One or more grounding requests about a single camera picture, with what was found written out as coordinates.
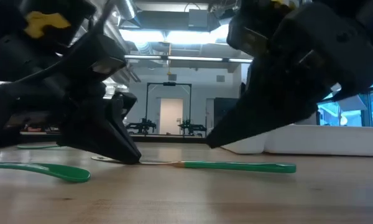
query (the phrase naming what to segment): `white door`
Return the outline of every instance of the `white door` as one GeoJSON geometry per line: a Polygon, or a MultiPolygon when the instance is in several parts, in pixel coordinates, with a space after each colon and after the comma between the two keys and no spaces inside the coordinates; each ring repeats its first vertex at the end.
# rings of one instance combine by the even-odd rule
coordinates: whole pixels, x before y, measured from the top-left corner
{"type": "Polygon", "coordinates": [[[206,99],[206,128],[214,128],[214,99],[206,99]]]}
{"type": "Polygon", "coordinates": [[[183,99],[168,99],[160,100],[160,134],[179,134],[180,120],[183,117],[183,99]]]}

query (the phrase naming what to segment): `cable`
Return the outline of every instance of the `cable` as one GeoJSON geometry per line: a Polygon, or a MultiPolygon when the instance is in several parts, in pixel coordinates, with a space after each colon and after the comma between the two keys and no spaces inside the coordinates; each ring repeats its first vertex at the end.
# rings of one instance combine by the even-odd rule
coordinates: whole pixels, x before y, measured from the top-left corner
{"type": "Polygon", "coordinates": [[[44,78],[47,78],[48,76],[50,76],[52,73],[57,72],[57,70],[59,70],[59,68],[69,58],[71,58],[73,56],[73,54],[76,52],[76,50],[79,49],[80,46],[84,45],[92,35],[97,34],[97,33],[99,33],[99,34],[103,33],[105,22],[108,19],[108,17],[111,15],[113,7],[114,7],[114,0],[107,0],[106,4],[104,6],[104,9],[102,11],[102,15],[98,19],[97,23],[93,26],[93,28],[91,30],[89,30],[85,35],[81,36],[81,38],[78,41],[76,41],[75,44],[72,45],[69,53],[64,55],[61,58],[61,60],[59,60],[57,63],[51,65],[50,67],[48,67],[44,70],[35,72],[35,73],[33,73],[31,75],[28,75],[24,78],[21,78],[20,80],[17,80],[15,82],[16,83],[28,82],[28,81],[31,81],[31,80],[34,80],[34,79],[37,79],[37,78],[38,79],[44,79],[44,78]]]}
{"type": "Polygon", "coordinates": [[[185,8],[184,8],[184,12],[187,10],[187,7],[188,7],[190,4],[194,4],[194,5],[196,5],[197,8],[198,8],[199,10],[201,10],[200,7],[199,7],[196,3],[188,2],[188,4],[186,4],[186,6],[185,6],[185,8]]]}

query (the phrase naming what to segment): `doorway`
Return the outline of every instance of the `doorway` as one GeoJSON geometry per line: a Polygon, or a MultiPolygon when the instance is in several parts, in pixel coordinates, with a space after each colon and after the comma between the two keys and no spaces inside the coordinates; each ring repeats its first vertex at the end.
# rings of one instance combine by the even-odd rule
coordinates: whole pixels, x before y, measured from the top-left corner
{"type": "Polygon", "coordinates": [[[183,99],[160,99],[160,134],[180,134],[183,118],[183,99]]]}

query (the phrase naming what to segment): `ceiling light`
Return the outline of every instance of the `ceiling light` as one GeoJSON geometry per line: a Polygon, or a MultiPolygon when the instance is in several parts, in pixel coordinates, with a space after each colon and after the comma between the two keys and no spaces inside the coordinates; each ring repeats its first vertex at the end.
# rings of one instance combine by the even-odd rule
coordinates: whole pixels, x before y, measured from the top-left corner
{"type": "Polygon", "coordinates": [[[105,79],[103,83],[105,83],[105,84],[116,84],[116,82],[113,81],[113,79],[111,77],[105,79]]]}
{"type": "Polygon", "coordinates": [[[219,28],[211,31],[211,35],[215,39],[226,39],[228,36],[229,24],[220,26],[219,28]]]}
{"type": "Polygon", "coordinates": [[[191,60],[191,61],[204,61],[204,62],[221,62],[222,58],[209,58],[209,57],[183,57],[183,56],[168,56],[169,60],[191,60]]]}
{"type": "Polygon", "coordinates": [[[215,43],[216,37],[209,32],[171,31],[166,41],[172,44],[208,44],[215,43]]]}
{"type": "Polygon", "coordinates": [[[117,87],[121,89],[128,89],[128,87],[125,84],[117,84],[117,87]]]}
{"type": "Polygon", "coordinates": [[[119,30],[123,39],[132,42],[163,42],[164,36],[158,30],[119,30]]]}
{"type": "Polygon", "coordinates": [[[160,60],[161,56],[158,55],[125,55],[125,59],[147,59],[147,60],[160,60]]]}
{"type": "Polygon", "coordinates": [[[230,58],[229,62],[234,62],[234,63],[252,63],[253,59],[230,58]]]}

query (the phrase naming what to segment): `wooden table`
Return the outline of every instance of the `wooden table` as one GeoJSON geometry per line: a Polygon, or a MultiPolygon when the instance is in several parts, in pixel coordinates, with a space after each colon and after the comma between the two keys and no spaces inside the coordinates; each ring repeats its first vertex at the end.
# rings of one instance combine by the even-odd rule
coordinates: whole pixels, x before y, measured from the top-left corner
{"type": "Polygon", "coordinates": [[[238,156],[194,144],[138,144],[144,159],[294,162],[296,174],[123,166],[75,149],[0,151],[0,161],[91,171],[84,184],[0,169],[0,224],[373,223],[373,158],[238,156]]]}

